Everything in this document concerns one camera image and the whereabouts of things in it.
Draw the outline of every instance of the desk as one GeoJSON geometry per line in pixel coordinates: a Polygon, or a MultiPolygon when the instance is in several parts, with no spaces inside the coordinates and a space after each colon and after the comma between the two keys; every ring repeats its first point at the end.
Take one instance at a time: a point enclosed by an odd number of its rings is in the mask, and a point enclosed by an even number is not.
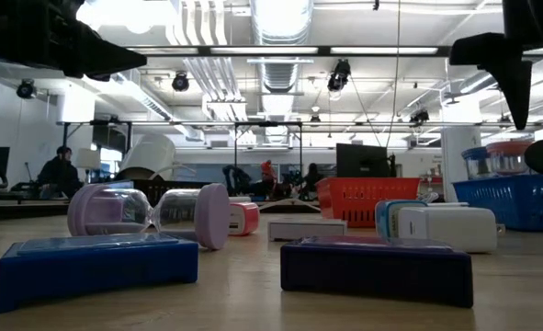
{"type": "Polygon", "coordinates": [[[0,200],[0,220],[66,215],[68,200],[0,200]]]}
{"type": "MultiPolygon", "coordinates": [[[[232,238],[219,252],[202,252],[196,284],[41,302],[0,314],[0,330],[543,330],[543,234],[508,233],[497,254],[473,257],[475,306],[468,310],[283,292],[281,243],[268,243],[265,228],[232,238]]],[[[64,217],[1,221],[0,256],[16,241],[67,234],[64,217]]]]}

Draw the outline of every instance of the blue basket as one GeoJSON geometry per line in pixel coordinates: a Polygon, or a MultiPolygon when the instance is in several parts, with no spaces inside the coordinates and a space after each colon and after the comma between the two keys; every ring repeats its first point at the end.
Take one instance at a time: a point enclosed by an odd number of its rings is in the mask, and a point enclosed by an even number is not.
{"type": "Polygon", "coordinates": [[[543,231],[543,175],[470,180],[454,184],[458,200],[493,211],[509,229],[543,231]]]}

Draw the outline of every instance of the white lamp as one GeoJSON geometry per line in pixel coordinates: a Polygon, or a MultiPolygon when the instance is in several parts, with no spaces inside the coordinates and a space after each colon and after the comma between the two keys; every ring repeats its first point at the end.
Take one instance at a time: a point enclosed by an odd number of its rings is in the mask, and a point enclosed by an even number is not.
{"type": "Polygon", "coordinates": [[[85,170],[85,183],[89,183],[89,171],[101,168],[99,151],[92,151],[89,148],[80,148],[75,158],[75,167],[85,170]]]}

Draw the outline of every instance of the pink toy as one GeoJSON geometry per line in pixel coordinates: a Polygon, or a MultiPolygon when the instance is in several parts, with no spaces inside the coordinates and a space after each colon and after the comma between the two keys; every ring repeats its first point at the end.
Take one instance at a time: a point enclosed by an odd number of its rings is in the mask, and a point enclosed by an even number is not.
{"type": "Polygon", "coordinates": [[[89,185],[72,199],[67,222],[73,236],[140,233],[153,224],[159,232],[221,249],[228,238],[230,214],[228,193],[221,184],[171,189],[154,209],[137,189],[89,185]],[[168,226],[181,221],[192,222],[195,230],[168,226]]]}
{"type": "Polygon", "coordinates": [[[259,207],[256,203],[231,203],[230,235],[248,235],[258,227],[259,207]]]}

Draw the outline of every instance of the plastic jar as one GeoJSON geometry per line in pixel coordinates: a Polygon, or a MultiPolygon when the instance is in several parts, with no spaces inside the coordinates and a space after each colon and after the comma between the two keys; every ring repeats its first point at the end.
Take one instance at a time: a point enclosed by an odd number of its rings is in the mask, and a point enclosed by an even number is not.
{"type": "Polygon", "coordinates": [[[492,160],[485,147],[471,148],[461,156],[465,159],[467,166],[467,177],[471,179],[480,179],[492,177],[492,160]]]}
{"type": "Polygon", "coordinates": [[[152,213],[137,189],[90,185],[73,197],[67,220],[71,235],[135,234],[149,227],[152,213]]]}
{"type": "Polygon", "coordinates": [[[531,142],[503,142],[487,145],[492,171],[501,176],[519,175],[529,171],[525,151],[531,142]]]}
{"type": "Polygon", "coordinates": [[[144,193],[130,188],[90,185],[69,205],[71,235],[133,234],[151,224],[211,249],[221,249],[229,234],[230,200],[222,184],[202,189],[170,189],[153,209],[144,193]]]}

